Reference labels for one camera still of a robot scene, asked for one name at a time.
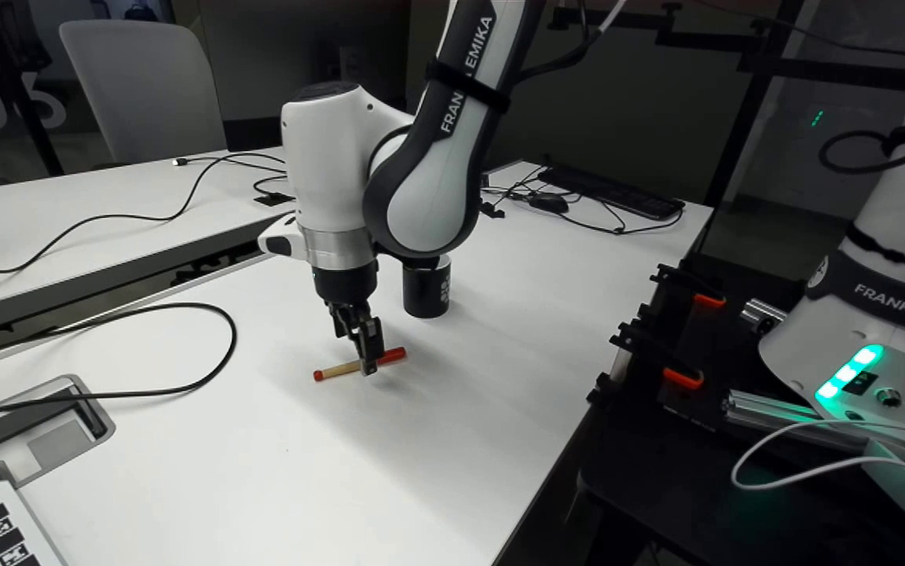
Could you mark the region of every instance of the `marker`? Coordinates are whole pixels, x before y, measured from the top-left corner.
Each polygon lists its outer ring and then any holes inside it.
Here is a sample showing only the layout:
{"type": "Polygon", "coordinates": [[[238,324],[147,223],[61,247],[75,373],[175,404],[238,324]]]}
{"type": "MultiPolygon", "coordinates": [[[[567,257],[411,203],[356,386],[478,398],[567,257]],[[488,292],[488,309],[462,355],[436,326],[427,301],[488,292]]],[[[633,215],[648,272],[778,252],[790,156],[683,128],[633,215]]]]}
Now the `marker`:
{"type": "MultiPolygon", "coordinates": [[[[403,360],[407,355],[407,348],[386,348],[381,357],[378,357],[378,364],[397,364],[397,360],[403,360]]],[[[347,360],[347,364],[332,364],[332,368],[322,368],[322,370],[315,370],[315,380],[322,384],[322,380],[337,380],[337,376],[347,376],[347,373],[356,373],[356,370],[360,370],[360,360],[347,360]]]]}

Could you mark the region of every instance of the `chair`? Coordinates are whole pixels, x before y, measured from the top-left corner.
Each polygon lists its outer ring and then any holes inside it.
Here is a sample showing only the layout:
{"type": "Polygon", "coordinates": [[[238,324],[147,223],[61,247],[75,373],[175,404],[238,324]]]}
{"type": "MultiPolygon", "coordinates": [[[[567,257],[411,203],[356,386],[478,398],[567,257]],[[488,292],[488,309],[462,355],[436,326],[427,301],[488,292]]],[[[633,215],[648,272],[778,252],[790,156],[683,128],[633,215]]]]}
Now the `chair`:
{"type": "Polygon", "coordinates": [[[188,28],[79,20],[61,38],[114,160],[227,146],[209,66],[188,28]]]}

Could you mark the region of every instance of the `white table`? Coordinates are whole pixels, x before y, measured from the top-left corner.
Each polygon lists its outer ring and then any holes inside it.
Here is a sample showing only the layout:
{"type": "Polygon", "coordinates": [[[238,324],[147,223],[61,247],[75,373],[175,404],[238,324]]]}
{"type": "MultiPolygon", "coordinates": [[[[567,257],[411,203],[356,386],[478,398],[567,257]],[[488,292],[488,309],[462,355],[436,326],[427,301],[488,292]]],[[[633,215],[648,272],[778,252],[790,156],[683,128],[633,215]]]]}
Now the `white table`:
{"type": "MultiPolygon", "coordinates": [[[[79,566],[489,562],[577,428],[605,335],[706,220],[611,238],[522,203],[452,255],[452,309],[416,320],[383,262],[373,309],[403,364],[350,360],[304,263],[261,257],[169,290],[235,313],[222,376],[175,403],[109,403],[115,433],[21,493],[79,566]]],[[[154,313],[0,355],[0,398],[52,373],[90,389],[184,384],[227,345],[206,313],[154,313]]]]}
{"type": "MultiPolygon", "coordinates": [[[[0,184],[0,266],[31,257],[58,232],[90,215],[172,215],[197,162],[172,160],[114,167],[39,183],[0,184]]],[[[254,242],[290,203],[264,206],[252,183],[269,175],[231,162],[215,167],[191,206],[172,223],[102,220],[90,223],[21,272],[0,275],[0,324],[159,272],[178,263],[254,242]]]]}

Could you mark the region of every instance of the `robotic arm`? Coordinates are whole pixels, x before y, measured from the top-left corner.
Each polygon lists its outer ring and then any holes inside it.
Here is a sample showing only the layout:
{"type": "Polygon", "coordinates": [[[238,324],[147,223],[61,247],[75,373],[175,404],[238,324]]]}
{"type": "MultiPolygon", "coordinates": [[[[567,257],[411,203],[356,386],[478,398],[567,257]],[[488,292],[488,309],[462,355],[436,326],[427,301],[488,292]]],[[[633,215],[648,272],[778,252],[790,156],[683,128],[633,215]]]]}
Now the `robotic arm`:
{"type": "Polygon", "coordinates": [[[304,257],[337,335],[364,373],[383,355],[372,313],[378,252],[433,266],[478,223],[481,156],[509,103],[539,0],[452,0],[416,116],[364,89],[329,80],[282,106],[297,215],[261,237],[269,255],[304,257]]]}

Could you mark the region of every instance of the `green light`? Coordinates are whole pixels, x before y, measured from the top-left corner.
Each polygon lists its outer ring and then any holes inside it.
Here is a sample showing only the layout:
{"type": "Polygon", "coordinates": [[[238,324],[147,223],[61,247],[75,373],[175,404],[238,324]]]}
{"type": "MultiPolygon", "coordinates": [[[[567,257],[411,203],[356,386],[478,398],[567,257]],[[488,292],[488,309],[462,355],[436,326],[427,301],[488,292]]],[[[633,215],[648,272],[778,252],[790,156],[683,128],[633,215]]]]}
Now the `green light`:
{"type": "Polygon", "coordinates": [[[841,386],[848,386],[866,364],[881,360],[887,355],[883,345],[871,342],[857,348],[821,389],[821,398],[838,397],[841,386]]]}
{"type": "Polygon", "coordinates": [[[818,128],[818,124],[823,122],[823,116],[827,116],[827,110],[821,106],[821,110],[806,120],[806,124],[818,128]]]}

